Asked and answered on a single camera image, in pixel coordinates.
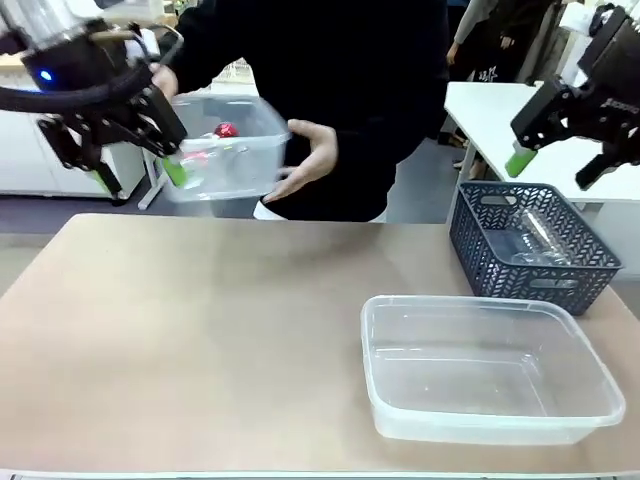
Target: gray jacket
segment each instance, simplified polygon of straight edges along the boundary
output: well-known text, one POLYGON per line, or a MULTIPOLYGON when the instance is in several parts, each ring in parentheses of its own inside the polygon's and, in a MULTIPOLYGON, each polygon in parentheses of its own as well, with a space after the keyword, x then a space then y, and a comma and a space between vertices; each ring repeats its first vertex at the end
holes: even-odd
POLYGON ((462 45, 477 23, 489 19, 497 4, 498 0, 471 0, 456 31, 455 42, 462 45))

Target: black sweater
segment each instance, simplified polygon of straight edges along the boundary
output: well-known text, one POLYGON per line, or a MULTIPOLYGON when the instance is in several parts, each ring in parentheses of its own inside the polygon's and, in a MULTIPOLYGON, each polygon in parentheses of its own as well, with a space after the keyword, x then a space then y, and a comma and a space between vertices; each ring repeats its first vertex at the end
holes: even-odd
MULTIPOLYGON (((181 92, 244 57, 283 118, 337 131, 334 172, 269 204, 290 220, 375 218, 396 165, 440 126, 446 0, 205 0, 177 29, 185 44, 170 67, 181 92)), ((308 154, 308 140, 296 136, 285 163, 308 154)))

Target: translucent plastic bin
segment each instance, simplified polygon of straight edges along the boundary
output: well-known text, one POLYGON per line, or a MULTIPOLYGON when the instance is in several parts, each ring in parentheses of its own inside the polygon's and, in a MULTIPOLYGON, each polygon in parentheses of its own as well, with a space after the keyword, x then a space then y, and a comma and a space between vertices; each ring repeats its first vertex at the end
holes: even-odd
POLYGON ((287 127, 256 96, 194 93, 176 97, 174 108, 187 129, 181 154, 165 161, 180 164, 181 182, 170 182, 169 200, 176 203, 229 200, 271 192, 282 167, 287 127), (219 138, 214 132, 230 123, 238 135, 219 138))
POLYGON ((576 321, 546 302, 389 296, 362 310, 376 428, 403 440, 573 444, 625 400, 576 321))

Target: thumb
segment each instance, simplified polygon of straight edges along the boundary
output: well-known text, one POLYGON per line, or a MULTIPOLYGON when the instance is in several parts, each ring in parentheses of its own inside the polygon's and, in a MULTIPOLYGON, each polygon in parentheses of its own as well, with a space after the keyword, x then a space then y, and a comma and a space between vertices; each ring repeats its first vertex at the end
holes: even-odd
POLYGON ((289 120, 289 130, 310 140, 318 138, 322 133, 322 129, 318 124, 307 122, 306 120, 289 120))

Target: dark gray plastic basket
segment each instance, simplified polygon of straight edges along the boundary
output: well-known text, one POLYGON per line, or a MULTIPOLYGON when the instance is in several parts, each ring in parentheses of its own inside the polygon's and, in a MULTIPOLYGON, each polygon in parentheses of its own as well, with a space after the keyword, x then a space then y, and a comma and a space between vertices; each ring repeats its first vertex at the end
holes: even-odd
POLYGON ((549 185, 462 183, 449 234, 473 293, 481 297, 543 300, 582 315, 622 268, 578 210, 549 185), (572 265, 522 265, 496 254, 486 232, 513 227, 523 208, 543 216, 572 265))

